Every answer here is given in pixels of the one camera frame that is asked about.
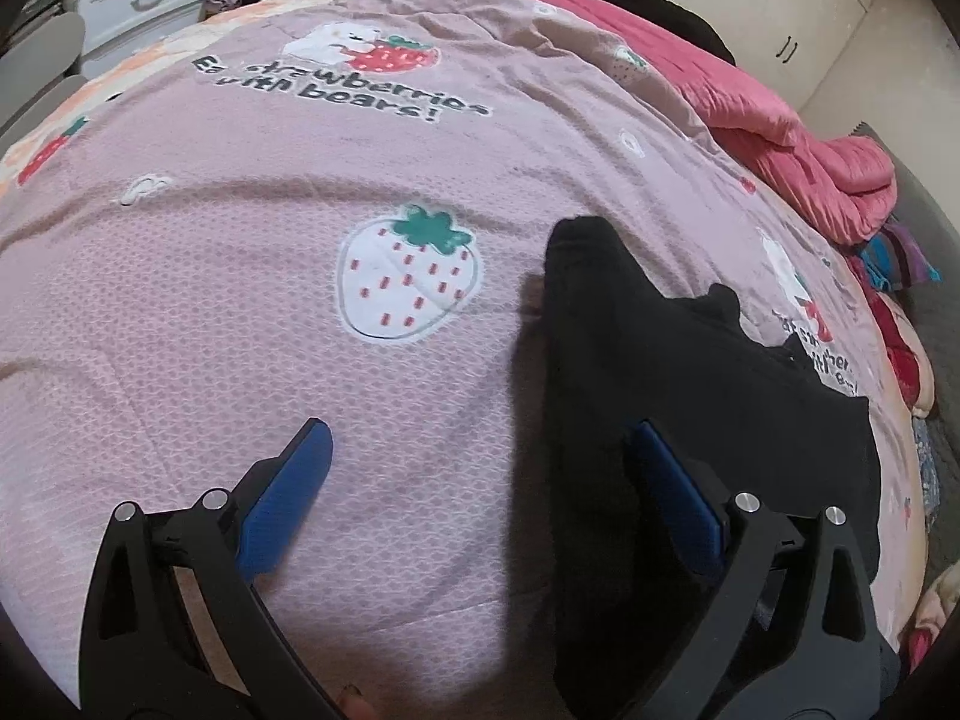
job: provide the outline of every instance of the honeycomb textured fabric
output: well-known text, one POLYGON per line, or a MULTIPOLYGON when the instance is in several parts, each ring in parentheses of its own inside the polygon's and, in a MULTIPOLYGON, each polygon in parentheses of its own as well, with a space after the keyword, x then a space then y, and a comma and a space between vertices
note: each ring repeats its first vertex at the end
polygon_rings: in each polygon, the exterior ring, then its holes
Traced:
POLYGON ((340 0, 85 119, 0 202, 0 603, 72 697, 112 508, 230 488, 318 416, 333 467, 258 584, 304 662, 392 718, 562 717, 538 317, 579 214, 870 397, 872 589, 888 640, 906 624, 919 471, 861 290, 613 34, 532 0, 340 0))

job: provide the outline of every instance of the white wall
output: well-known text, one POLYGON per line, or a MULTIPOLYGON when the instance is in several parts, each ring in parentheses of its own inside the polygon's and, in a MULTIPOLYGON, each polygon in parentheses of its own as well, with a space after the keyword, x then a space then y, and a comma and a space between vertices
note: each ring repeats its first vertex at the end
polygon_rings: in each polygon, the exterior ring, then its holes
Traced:
POLYGON ((868 122, 960 229, 960 49, 930 0, 874 0, 800 115, 821 138, 868 122))

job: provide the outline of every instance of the metal screw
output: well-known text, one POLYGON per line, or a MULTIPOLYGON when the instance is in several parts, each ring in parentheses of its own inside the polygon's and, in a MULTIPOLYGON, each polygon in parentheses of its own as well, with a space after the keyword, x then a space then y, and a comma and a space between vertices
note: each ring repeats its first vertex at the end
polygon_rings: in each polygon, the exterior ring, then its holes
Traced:
POLYGON ((843 513, 843 509, 839 506, 829 506, 827 507, 827 519, 832 522, 834 525, 843 525, 847 521, 846 514, 843 513))
POLYGON ((227 494, 227 490, 208 490, 208 492, 203 495, 203 507, 210 509, 211 512, 216 512, 217 509, 222 509, 224 506, 227 506, 229 498, 230 496, 227 494))
POLYGON ((136 504, 126 501, 113 510, 113 518, 118 522, 126 522, 136 514, 136 504))
POLYGON ((738 509, 749 514, 760 508, 760 498, 757 498, 753 493, 739 493, 733 499, 733 502, 736 503, 738 509))

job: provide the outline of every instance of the pink comforter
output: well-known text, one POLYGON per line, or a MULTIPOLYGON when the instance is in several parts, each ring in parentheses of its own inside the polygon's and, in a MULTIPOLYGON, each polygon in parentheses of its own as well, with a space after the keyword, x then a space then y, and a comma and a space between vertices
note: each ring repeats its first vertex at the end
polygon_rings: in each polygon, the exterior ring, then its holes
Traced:
POLYGON ((672 83, 731 156, 825 238, 872 237, 896 203, 894 167, 869 138, 818 141, 760 81, 654 23, 600 0, 539 0, 622 37, 672 83))

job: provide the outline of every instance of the folded black garment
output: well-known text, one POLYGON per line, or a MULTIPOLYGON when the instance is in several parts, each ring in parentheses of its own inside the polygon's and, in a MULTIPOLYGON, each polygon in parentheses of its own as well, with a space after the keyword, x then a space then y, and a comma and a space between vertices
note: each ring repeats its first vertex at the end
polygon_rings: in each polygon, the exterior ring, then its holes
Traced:
POLYGON ((669 0, 603 0, 662 26, 668 32, 693 43, 698 49, 712 53, 736 66, 736 60, 712 26, 696 13, 681 8, 669 0))
POLYGON ((839 506, 877 576, 880 459, 867 399, 822 384, 796 336, 751 341, 739 316, 736 293, 719 284, 664 298, 603 218, 554 228, 544 280, 554 677, 580 720, 616 714, 707 600, 625 472, 624 440, 642 420, 731 494, 803 517, 839 506))

